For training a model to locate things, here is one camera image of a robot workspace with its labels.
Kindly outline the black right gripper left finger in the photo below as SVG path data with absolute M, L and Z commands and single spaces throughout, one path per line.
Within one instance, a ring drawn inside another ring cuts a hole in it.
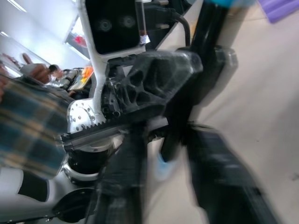
M 89 224 L 142 224 L 147 174 L 147 125 L 132 125 L 100 174 L 87 211 Z

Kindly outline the finger of the black trussed left gripper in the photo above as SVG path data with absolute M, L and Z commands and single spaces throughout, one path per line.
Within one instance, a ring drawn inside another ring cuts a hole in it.
M 109 72 L 111 117 L 182 117 L 190 113 L 192 93 L 203 64 L 190 51 L 152 51 Z

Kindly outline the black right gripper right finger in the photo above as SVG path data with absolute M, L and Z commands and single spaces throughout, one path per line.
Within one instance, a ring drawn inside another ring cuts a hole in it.
M 278 224 L 253 175 L 217 131 L 188 125 L 185 145 L 196 201 L 210 224 Z

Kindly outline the bystander's bare hand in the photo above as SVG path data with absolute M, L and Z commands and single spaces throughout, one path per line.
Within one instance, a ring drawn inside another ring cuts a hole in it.
M 46 84 L 50 80 L 50 70 L 44 64 L 35 64 L 35 67 L 30 72 L 30 76 L 35 80 Z

